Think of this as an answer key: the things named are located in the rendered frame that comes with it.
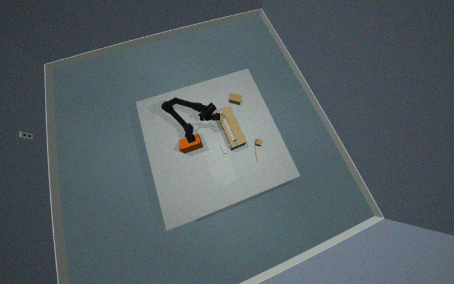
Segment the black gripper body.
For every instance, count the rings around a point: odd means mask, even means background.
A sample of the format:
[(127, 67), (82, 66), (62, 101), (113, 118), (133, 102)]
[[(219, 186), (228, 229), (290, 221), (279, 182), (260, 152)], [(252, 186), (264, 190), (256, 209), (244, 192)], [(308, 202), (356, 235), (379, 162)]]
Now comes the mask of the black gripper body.
[(219, 121), (220, 120), (220, 113), (215, 113), (215, 114), (209, 113), (209, 117), (207, 117), (207, 118), (201, 117), (200, 118), (201, 121), (211, 120), (211, 119), (215, 119), (215, 120)]

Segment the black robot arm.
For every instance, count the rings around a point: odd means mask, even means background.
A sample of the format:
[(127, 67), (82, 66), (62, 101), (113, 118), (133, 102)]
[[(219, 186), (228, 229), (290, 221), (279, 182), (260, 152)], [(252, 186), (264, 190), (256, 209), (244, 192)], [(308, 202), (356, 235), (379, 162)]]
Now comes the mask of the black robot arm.
[(183, 99), (179, 98), (173, 98), (169, 101), (165, 101), (162, 104), (162, 109), (165, 110), (166, 112), (170, 113), (170, 115), (184, 128), (185, 130), (185, 137), (187, 138), (189, 143), (192, 143), (195, 140), (194, 134), (193, 134), (193, 126), (189, 123), (186, 123), (181, 116), (173, 109), (174, 104), (179, 104), (183, 105), (186, 107), (193, 108), (194, 110), (201, 112), (199, 114), (199, 117), (209, 117), (209, 113), (213, 114), (213, 111), (215, 111), (217, 108), (214, 106), (214, 104), (210, 103), (208, 106), (202, 105), (201, 103), (198, 102), (189, 102), (185, 101)]

